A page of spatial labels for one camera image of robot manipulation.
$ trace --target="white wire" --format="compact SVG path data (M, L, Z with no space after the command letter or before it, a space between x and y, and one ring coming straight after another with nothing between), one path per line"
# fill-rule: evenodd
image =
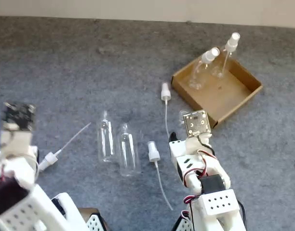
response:
M160 173L159 173L159 169L158 169L157 161L155 161L154 163L155 163L155 167L156 167L156 170L157 170L157 176L158 176L159 186L161 187L161 193L162 193L162 195L163 195L163 197L164 197L164 199L165 199L165 201L166 201L168 207L169 207L171 210L173 210L173 208L172 208L170 202L168 201L168 199L167 199L167 197L166 197L166 194L165 194L165 192L164 192L164 190L163 190L163 188L162 188L162 184L161 184L161 175L160 175Z
M24 157L24 158L27 158L27 159L30 159L32 160L35 164L36 164L36 171L35 171L35 179L34 179L34 183L37 181L38 179L38 176L40 174L40 166L37 162L37 159L36 158L33 158L32 156L30 155L27 155L27 154L11 154L11 155L14 155L14 156L17 156L17 157Z
M170 137L169 130L168 130L168 123L167 123L167 111L168 111L168 101L166 100L165 103L165 126L168 138Z
M83 130L85 130L91 123L88 123L87 125L85 125L83 128L81 128L80 131L78 131L76 133L76 135L74 135L59 151L58 153L60 153L63 149L65 149L73 140L74 138L76 138L81 132L83 132Z

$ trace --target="transparent bottle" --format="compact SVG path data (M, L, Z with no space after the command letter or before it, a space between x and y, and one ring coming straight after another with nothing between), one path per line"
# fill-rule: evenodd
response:
M226 71L230 69L231 60L236 59L236 48L240 39L240 34L235 32L231 35L226 45L220 50L220 55L213 62L212 75L223 78Z
M140 162L137 144L128 124L123 124L118 134L120 172L122 176L129 177L140 173Z
M103 119L97 127L98 158L100 161L112 162L115 158L114 134L107 111L104 111Z
M200 90L204 87L207 78L209 77L210 64L219 55L219 49L214 47L204 53L195 62L190 74L189 86Z

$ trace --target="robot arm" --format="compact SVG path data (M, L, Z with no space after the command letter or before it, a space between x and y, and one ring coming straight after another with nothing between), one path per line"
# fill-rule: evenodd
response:
M37 177L36 146L31 146L35 106L5 103L0 136L0 229L3 231L88 231L87 225L67 193L56 196L57 208Z
M185 198L194 231L246 231L228 174L209 145L204 110L184 115L185 141L169 142L171 160L192 196Z

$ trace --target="cardboard box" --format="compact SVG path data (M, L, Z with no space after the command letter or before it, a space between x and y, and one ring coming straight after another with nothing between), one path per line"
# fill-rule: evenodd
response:
M194 110L204 109L207 112L212 128L262 89L262 84L237 61L229 64L229 72L222 79L211 75L203 89L193 89L188 80L195 62L176 72L171 85Z

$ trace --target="white wall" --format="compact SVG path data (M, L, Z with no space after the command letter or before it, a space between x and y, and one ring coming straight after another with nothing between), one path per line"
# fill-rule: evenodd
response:
M0 15L295 27L295 0L0 0Z

